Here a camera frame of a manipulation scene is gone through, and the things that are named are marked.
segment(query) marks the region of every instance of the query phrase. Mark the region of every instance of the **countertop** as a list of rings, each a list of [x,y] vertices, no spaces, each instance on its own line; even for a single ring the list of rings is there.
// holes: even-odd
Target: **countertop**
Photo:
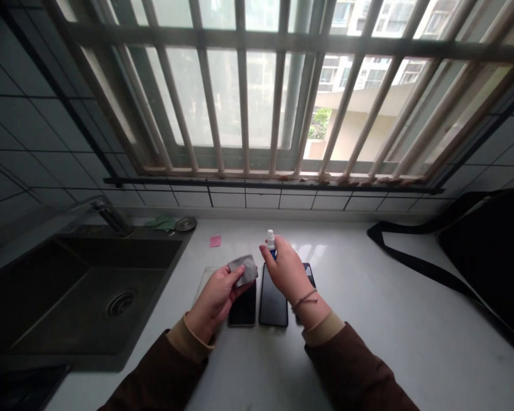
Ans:
[[[384,254],[367,237],[370,226],[200,220],[124,370],[70,373],[46,410],[92,410],[105,403],[163,330],[190,309],[205,267],[252,253],[262,274],[258,245],[269,228],[311,264],[323,298],[392,368],[420,409],[514,410],[514,349],[465,297]],[[210,248],[216,235],[222,244]],[[386,234],[385,242],[456,271],[433,236]],[[285,330],[223,324],[187,409],[331,409],[301,332],[291,311]]]

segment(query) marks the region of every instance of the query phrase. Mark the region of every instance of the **sleeve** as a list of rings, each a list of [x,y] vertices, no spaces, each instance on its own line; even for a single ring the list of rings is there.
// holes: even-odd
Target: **sleeve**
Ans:
[[[347,323],[331,312],[303,333],[310,357],[335,409],[418,410],[394,373]]]
[[[214,338],[210,345],[201,342],[183,317],[158,337],[99,410],[184,409],[213,348]]]

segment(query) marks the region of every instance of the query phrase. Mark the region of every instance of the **sink drain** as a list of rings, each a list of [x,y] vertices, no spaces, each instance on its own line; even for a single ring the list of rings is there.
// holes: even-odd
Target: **sink drain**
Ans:
[[[105,317],[113,319],[127,312],[137,298],[137,291],[128,289],[115,295],[109,300],[105,308]]]

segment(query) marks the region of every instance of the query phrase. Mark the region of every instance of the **bag strap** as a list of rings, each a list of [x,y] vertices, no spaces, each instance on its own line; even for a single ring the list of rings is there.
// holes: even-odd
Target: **bag strap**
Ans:
[[[512,331],[509,326],[507,326],[494,313],[492,313],[482,302],[481,298],[469,286],[467,286],[465,282],[459,280],[455,275],[443,268],[438,267],[437,265],[431,264],[428,261],[387,246],[383,239],[383,232],[402,234],[430,234],[436,232],[454,223],[484,198],[489,196],[496,196],[502,192],[503,190],[493,192],[469,192],[463,194],[461,197],[455,200],[442,214],[436,216],[434,219],[427,223],[421,225],[406,226],[381,221],[380,223],[377,223],[371,227],[367,231],[367,235],[385,253],[390,255],[396,261],[399,261],[405,266],[415,270],[418,273],[421,273],[425,277],[445,285],[452,290],[460,292],[461,294],[474,300],[481,308],[485,309],[483,311],[487,314],[486,317],[490,323],[492,323],[497,331],[501,333],[503,337],[514,347],[514,331]]]

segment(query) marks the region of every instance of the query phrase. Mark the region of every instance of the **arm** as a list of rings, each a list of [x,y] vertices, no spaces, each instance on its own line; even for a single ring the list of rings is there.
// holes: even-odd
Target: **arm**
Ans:
[[[182,410],[215,347],[214,329],[227,317],[236,298],[252,286],[234,288],[244,269],[242,265],[231,273],[224,266],[215,271],[192,310],[158,337],[99,410]]]
[[[290,244],[275,237],[278,250],[274,261],[265,246],[260,246],[274,284],[293,307],[313,290],[301,259]],[[375,357],[361,338],[343,323],[319,293],[301,303],[296,312],[304,325],[305,350],[336,409],[416,410],[404,390],[396,383],[390,368]]]

